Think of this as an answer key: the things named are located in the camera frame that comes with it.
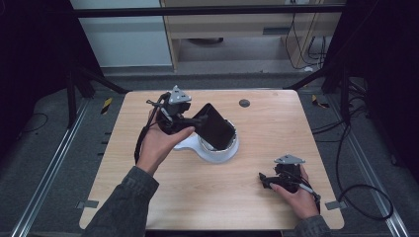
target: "light wood tabletop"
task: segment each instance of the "light wood tabletop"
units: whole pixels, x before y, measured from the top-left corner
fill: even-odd
[[[80,227],[121,183],[134,165],[133,151],[152,107],[166,91],[126,94],[108,147],[93,184]],[[151,200],[147,229],[153,230],[280,230],[293,229],[298,219],[290,206],[272,190],[263,189],[259,172],[275,176],[274,159],[291,154],[303,165],[313,189],[321,195],[321,214],[332,229],[344,220],[339,209],[327,210],[335,200],[328,176],[314,142],[296,91],[291,90],[184,90],[192,96],[185,118],[194,116],[206,103],[237,129],[237,153],[225,163],[213,164],[191,150],[172,151],[154,178],[160,183]],[[250,106],[243,108],[245,99]]]

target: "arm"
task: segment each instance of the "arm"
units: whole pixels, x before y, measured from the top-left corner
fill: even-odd
[[[302,165],[300,169],[302,177],[308,181],[308,175]],[[287,201],[295,215],[301,219],[294,230],[296,236],[331,236],[330,228],[318,212],[312,194],[302,188],[292,194],[276,184],[271,184],[271,188]]]
[[[158,188],[153,175],[173,147],[192,132],[194,128],[187,127],[167,135],[153,125],[144,137],[135,167],[96,212],[83,236],[143,236],[149,202]]]

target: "hand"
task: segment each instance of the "hand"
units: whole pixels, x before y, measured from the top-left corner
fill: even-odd
[[[308,181],[308,175],[305,173],[304,168],[302,165],[299,167],[301,170],[301,176]],[[272,183],[270,185],[276,193],[280,194],[287,201],[287,203],[293,208],[293,212],[300,219],[307,219],[308,217],[319,214],[313,195],[303,188],[298,188],[296,193],[293,194],[279,185]]]
[[[175,134],[168,135],[160,129],[158,124],[155,123],[155,120],[156,116],[154,116],[151,122],[153,125],[142,141],[141,151],[138,162],[136,163],[136,167],[151,176],[154,175],[158,166],[166,159],[173,147],[195,131],[195,128],[190,126]]]

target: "dark gray sleeve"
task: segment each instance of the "dark gray sleeve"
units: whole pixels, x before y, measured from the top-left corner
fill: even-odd
[[[298,237],[328,237],[332,236],[329,226],[324,221],[323,216],[316,215],[302,220],[294,230]]]
[[[148,205],[157,188],[154,178],[132,167],[96,212],[82,236],[143,236]]]

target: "white panel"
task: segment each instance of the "white panel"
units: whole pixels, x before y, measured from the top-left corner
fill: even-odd
[[[158,0],[71,0],[74,9],[160,7]],[[162,17],[80,19],[101,67],[171,65]]]

